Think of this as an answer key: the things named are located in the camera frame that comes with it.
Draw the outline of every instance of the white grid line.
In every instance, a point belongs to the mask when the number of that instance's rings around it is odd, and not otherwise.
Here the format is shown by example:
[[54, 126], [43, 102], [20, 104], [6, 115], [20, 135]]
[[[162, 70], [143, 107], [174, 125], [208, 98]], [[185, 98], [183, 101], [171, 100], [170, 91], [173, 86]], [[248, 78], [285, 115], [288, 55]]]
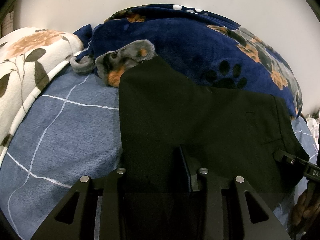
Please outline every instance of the white grid line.
[[280, 210], [281, 210], [281, 215], [283, 215], [283, 209], [281, 203], [279, 204]]
[[313, 155], [310, 157], [310, 159], [312, 159], [314, 156], [317, 156], [317, 154], [313, 154]]
[[16, 233], [18, 234], [18, 236], [19, 236], [20, 238], [22, 238], [22, 237], [19, 235], [17, 226], [16, 226], [16, 224], [14, 223], [14, 221], [13, 221], [13, 219], [12, 219], [11, 212], [10, 212], [10, 199], [11, 199], [12, 195], [13, 195], [17, 190], [21, 189], [21, 188], [27, 183], [27, 181], [28, 181], [28, 179], [29, 179], [29, 177], [30, 177], [31, 170], [32, 170], [33, 161], [34, 161], [34, 159], [35, 159], [35, 157], [36, 157], [36, 153], [37, 153], [37, 151], [38, 151], [38, 149], [39, 149], [39, 146], [40, 146], [40, 144], [41, 144], [41, 142], [42, 142], [42, 139], [43, 139], [44, 135], [46, 134], [48, 128], [54, 123], [55, 120], [57, 120], [57, 118], [59, 117], [59, 115], [62, 113], [63, 108], [64, 108], [64, 106], [66, 105], [67, 100], [68, 100], [68, 97], [70, 96], [71, 92], [76, 88], [76, 86], [83, 84], [83, 83], [88, 79], [89, 76], [90, 76], [90, 74], [87, 75], [87, 77], [86, 77], [81, 83], [79, 83], [79, 84], [75, 85], [73, 88], [71, 88], [71, 90], [69, 91], [66, 99], [64, 99], [64, 102], [63, 102], [63, 104], [62, 104], [62, 107], [61, 107], [59, 113], [58, 113], [57, 116], [53, 119], [53, 121], [44, 129], [44, 131], [43, 131], [43, 133], [42, 133], [42, 135], [41, 135], [41, 137], [40, 137], [40, 140], [39, 140], [39, 142], [38, 142], [38, 144], [37, 144], [37, 146], [36, 146], [35, 152], [33, 153], [33, 157], [32, 157], [32, 159], [31, 159], [31, 163], [30, 163], [30, 168], [29, 168], [29, 170], [28, 170], [28, 175], [27, 175], [27, 178], [26, 178], [25, 182], [22, 184], [21, 187], [18, 187], [17, 189], [15, 189], [15, 190], [11, 193], [11, 195], [9, 196], [9, 199], [8, 199], [8, 213], [9, 213], [9, 217], [10, 217], [10, 219], [11, 219], [11, 222], [12, 222], [12, 224], [13, 224], [13, 226], [14, 226], [14, 229], [15, 229]]
[[305, 133], [305, 132], [302, 132], [303, 134], [306, 134], [306, 135], [311, 135], [312, 136], [312, 134], [310, 134], [310, 133]]
[[[55, 97], [55, 96], [50, 96], [50, 95], [42, 95], [41, 97], [50, 97], [50, 98], [55, 98], [55, 99], [59, 99], [59, 100], [64, 101], [63, 98]], [[86, 105], [86, 104], [78, 103], [78, 102], [71, 101], [71, 100], [66, 100], [66, 101], [67, 101], [68, 103], [72, 103], [72, 104], [79, 105], [79, 106], [95, 106], [95, 107], [100, 107], [100, 108], [105, 108], [105, 109], [111, 109], [111, 110], [119, 110], [118, 107], [109, 107], [109, 106], [100, 106], [100, 105]]]
[[[13, 158], [10, 153], [7, 152], [7, 155], [9, 155], [9, 157], [10, 157], [17, 165], [19, 165], [23, 170], [25, 170], [26, 172], [28, 172], [28, 169], [27, 169], [26, 167], [22, 166], [17, 160], [15, 160], [15, 158]], [[62, 186], [62, 187], [67, 187], [67, 188], [71, 188], [71, 187], [72, 187], [71, 185], [58, 182], [58, 181], [56, 181], [55, 179], [51, 179], [51, 178], [47, 178], [47, 177], [38, 177], [37, 175], [35, 175], [35, 174], [32, 173], [32, 172], [30, 172], [30, 175], [31, 175], [32, 177], [36, 178], [36, 179], [46, 179], [46, 180], [52, 182], [53, 184], [56, 184], [56, 185], [59, 185], [59, 186]]]

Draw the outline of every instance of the dog eye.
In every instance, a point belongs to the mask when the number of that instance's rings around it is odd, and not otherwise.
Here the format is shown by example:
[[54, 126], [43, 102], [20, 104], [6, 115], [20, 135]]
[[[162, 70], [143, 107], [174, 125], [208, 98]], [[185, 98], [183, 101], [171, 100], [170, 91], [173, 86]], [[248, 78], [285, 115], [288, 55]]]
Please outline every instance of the dog eye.
[[112, 58], [116, 58], [117, 56], [118, 56], [118, 52], [115, 52], [115, 53], [111, 54]]

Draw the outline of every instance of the navy blue blanket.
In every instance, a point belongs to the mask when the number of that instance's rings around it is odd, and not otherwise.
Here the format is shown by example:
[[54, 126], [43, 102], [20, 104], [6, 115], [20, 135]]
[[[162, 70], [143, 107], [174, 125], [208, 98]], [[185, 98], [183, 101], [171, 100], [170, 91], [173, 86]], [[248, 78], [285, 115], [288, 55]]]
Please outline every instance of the navy blue blanket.
[[225, 17], [179, 5], [154, 4], [119, 11], [92, 32], [76, 34], [88, 48], [71, 65], [118, 87], [121, 74], [160, 55], [196, 84], [282, 97], [293, 119], [302, 109], [300, 87], [273, 48]]

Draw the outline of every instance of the bed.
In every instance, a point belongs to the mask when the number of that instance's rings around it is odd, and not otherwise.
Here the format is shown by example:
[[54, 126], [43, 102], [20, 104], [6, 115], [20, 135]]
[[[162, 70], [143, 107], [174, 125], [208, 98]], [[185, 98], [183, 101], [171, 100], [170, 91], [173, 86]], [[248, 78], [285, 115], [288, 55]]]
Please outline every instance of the bed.
[[[40, 32], [55, 29], [72, 33], [89, 23], [95, 27], [114, 12], [130, 6], [170, 1], [187, 5], [181, 6], [183, 10], [192, 7], [197, 12], [196, 7], [229, 17], [272, 44], [288, 61], [303, 94], [302, 113], [311, 113], [319, 107], [315, 95], [309, 93], [316, 91], [318, 84], [310, 79], [308, 71], [313, 74], [319, 71], [313, 66], [320, 59], [316, 53], [320, 49], [320, 24], [304, 0], [254, 0], [253, 10], [244, 10], [247, 2], [253, 0], [57, 1], [64, 6], [51, 1], [18, 0], [15, 28], [37, 26], [35, 30]], [[64, 36], [72, 43], [68, 35]], [[0, 207], [22, 239], [31, 238], [77, 179], [83, 175], [105, 176], [119, 164], [122, 149], [118, 89], [105, 86], [94, 73], [73, 71], [68, 61], [82, 49], [74, 45], [61, 56], [63, 60], [69, 57], [52, 74], [50, 84], [33, 95], [36, 99], [28, 103], [29, 111], [22, 114], [22, 122], [17, 122], [14, 136], [6, 145], [0, 169]], [[306, 71], [301, 67], [305, 65], [312, 67]], [[303, 118], [294, 119], [292, 128], [310, 161], [316, 163], [317, 145]], [[274, 210], [285, 228], [289, 226], [289, 212], [306, 183], [301, 180], [295, 192]]]

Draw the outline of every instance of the paw print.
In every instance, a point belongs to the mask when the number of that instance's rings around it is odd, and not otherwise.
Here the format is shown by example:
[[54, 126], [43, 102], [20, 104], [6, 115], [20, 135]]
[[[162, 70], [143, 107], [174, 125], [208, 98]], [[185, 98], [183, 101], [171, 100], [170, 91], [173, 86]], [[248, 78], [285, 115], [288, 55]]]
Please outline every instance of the paw print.
[[[230, 73], [230, 65], [228, 61], [223, 60], [219, 65], [219, 72], [223, 76], [227, 76]], [[241, 66], [239, 64], [235, 64], [232, 69], [232, 77], [225, 77], [218, 81], [217, 73], [213, 70], [209, 70], [204, 74], [205, 80], [211, 83], [212, 87], [215, 88], [231, 88], [231, 89], [242, 89], [247, 84], [247, 79], [245, 77], [241, 78], [236, 84], [234, 79], [237, 79], [241, 75]]]

